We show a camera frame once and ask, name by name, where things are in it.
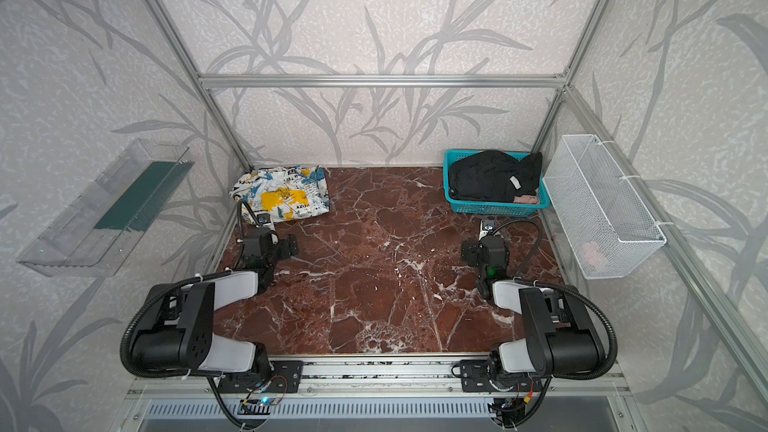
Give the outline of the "white yellow blue printed garment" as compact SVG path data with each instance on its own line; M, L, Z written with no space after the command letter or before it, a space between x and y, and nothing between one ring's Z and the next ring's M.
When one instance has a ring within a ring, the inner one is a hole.
M320 166L262 168L242 175L230 196L244 200L255 214L275 223L308 219L330 211L325 171Z

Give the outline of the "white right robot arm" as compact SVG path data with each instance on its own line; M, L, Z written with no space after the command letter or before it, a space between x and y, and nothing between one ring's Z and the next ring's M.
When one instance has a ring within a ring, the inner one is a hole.
M506 388L524 375L592 380L613 367L618 354L615 330L577 289L509 276L508 247L496 235L463 242L460 256L478 270L481 297L523 319L524 336L500 343L489 353L491 383Z

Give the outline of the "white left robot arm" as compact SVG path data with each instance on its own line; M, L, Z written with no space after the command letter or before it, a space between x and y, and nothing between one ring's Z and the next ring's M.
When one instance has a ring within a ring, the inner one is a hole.
M268 289L279 261L299 253L290 234L280 239L265 229L246 238L244 257L250 270L195 276L154 286L127 325L119 354L123 367L141 378L244 375L257 382L272 377L266 348L214 333L215 312Z

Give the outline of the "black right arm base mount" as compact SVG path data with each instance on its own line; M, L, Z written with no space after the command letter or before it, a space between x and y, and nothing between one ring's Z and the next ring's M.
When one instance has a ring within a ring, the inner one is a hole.
M508 372L496 353L484 359L461 360L455 364L451 373L461 380L462 391L488 393L523 393L539 392L543 382L534 378L530 372Z

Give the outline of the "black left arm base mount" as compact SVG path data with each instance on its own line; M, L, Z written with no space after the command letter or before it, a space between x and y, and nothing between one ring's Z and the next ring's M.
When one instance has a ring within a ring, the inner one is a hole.
M255 357L245 372L226 373L217 391L230 393L287 393L298 392L304 362L301 360L271 360L266 347L255 344Z

